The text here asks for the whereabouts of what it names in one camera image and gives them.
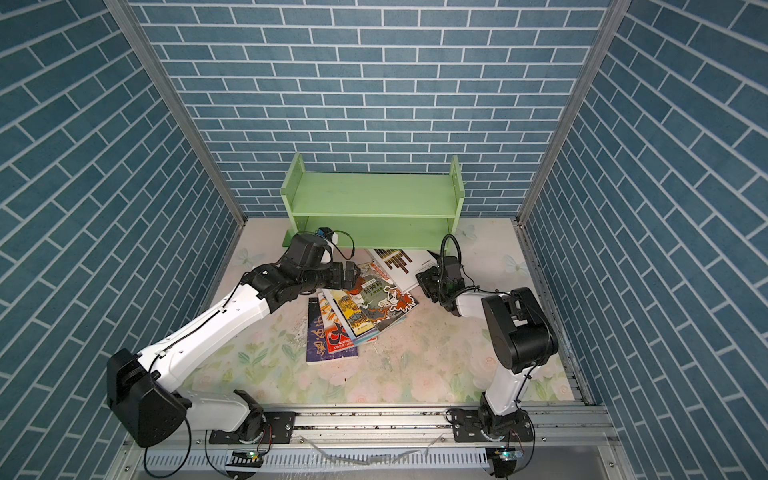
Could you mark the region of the green red illustrated comic book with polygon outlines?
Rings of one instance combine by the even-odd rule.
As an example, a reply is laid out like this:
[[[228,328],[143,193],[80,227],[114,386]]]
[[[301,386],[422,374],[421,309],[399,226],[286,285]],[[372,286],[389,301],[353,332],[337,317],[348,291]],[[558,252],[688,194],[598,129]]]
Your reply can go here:
[[[322,290],[355,345],[376,338],[418,306],[418,301],[402,292],[375,262],[359,264],[359,268],[351,290]]]

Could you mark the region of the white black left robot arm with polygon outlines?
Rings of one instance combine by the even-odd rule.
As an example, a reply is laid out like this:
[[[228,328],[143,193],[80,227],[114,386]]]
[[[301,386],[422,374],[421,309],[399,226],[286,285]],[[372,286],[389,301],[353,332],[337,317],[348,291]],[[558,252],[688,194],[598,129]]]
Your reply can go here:
[[[201,394],[182,384],[228,341],[300,295],[352,289],[361,270],[352,261],[334,261],[337,238],[329,228],[295,234],[277,262],[244,273],[223,300],[178,331],[138,353],[121,349],[108,360],[108,407],[139,447],[153,447],[183,425],[220,431],[239,443],[263,439],[264,410],[250,394]]]

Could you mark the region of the white book with brown bars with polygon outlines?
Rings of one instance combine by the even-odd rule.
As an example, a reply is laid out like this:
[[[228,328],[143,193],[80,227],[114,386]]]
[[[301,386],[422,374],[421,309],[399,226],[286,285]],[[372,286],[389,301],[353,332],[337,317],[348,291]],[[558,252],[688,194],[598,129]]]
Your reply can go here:
[[[427,250],[369,249],[374,262],[404,293],[418,286],[416,275],[436,266]]]

